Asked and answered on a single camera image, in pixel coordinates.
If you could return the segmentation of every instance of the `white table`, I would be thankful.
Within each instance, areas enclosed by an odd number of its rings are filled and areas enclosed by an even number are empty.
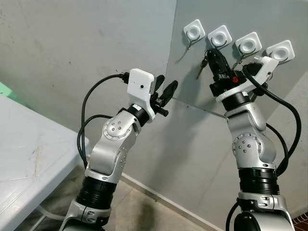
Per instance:
[[[13,231],[80,163],[76,140],[75,132],[0,96],[0,231]]]

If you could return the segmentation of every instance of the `cable connector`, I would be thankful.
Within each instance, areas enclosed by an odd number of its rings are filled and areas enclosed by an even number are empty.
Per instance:
[[[122,79],[122,81],[126,84],[128,84],[128,79],[129,79],[129,72],[122,72],[120,74],[120,78]]]

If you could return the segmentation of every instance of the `red component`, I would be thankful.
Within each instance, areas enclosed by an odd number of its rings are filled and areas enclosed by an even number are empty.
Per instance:
[[[233,77],[233,83],[238,83],[238,82],[239,82],[238,77],[234,76],[234,77]]]

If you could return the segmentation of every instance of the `white wall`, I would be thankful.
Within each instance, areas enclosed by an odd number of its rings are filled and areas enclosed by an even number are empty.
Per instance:
[[[134,67],[155,75],[166,72],[175,3],[3,0],[0,81],[35,111],[77,130],[83,97],[102,77]],[[87,115],[112,115],[126,105],[126,85],[111,80],[90,98]],[[301,105],[307,111],[305,101]],[[144,127],[125,173],[223,228],[239,190],[227,125],[223,118],[177,100],[167,108],[167,118],[158,115]],[[272,120],[274,126],[280,125]],[[283,121],[288,131],[293,124]],[[100,137],[102,122],[87,128],[92,143]],[[299,190],[307,179],[295,177],[307,171],[303,164],[307,147],[299,150],[301,157],[294,158],[280,180],[291,211],[307,201],[305,191]],[[290,182],[298,189],[296,196],[288,188]]]

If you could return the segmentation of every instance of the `baseboard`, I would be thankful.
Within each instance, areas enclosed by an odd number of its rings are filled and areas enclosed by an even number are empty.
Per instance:
[[[129,184],[130,186],[134,187],[135,189],[139,190],[140,192],[148,195],[149,197],[153,198],[154,200],[160,202],[161,204],[165,205],[166,207],[172,209],[176,213],[182,215],[183,217],[187,218],[188,220],[192,221],[193,223],[201,226],[202,228],[206,229],[207,231],[223,231],[222,229],[218,228],[217,226],[213,225],[212,223],[202,219],[201,217],[197,216],[196,214],[188,211],[187,209],[183,208],[182,206],[174,203],[173,201],[165,198],[163,195],[155,192],[154,190],[150,189],[149,187],[141,184],[134,178],[126,175],[125,173],[122,174],[121,178],[124,182]]]

